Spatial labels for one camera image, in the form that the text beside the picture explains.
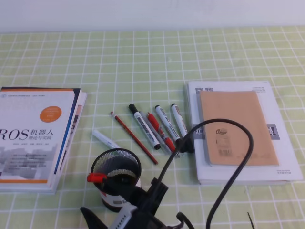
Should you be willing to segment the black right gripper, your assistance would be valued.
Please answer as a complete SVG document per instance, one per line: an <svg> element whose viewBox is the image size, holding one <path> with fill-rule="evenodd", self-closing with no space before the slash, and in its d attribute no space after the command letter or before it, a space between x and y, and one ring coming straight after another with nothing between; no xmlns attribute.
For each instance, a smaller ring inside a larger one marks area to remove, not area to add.
<svg viewBox="0 0 305 229"><path fill-rule="evenodd" d="M175 226L167 226L156 218L155 213L167 192L168 187L161 183L157 186L157 179L152 180L152 185L148 191L135 186L130 188L128 201L137 207L132 212L132 216L128 222L130 229L181 229L184 225L188 226L187 217L178 212L176 217L179 224ZM86 207L81 207L88 229L110 229L106 226L91 210Z"/></svg>

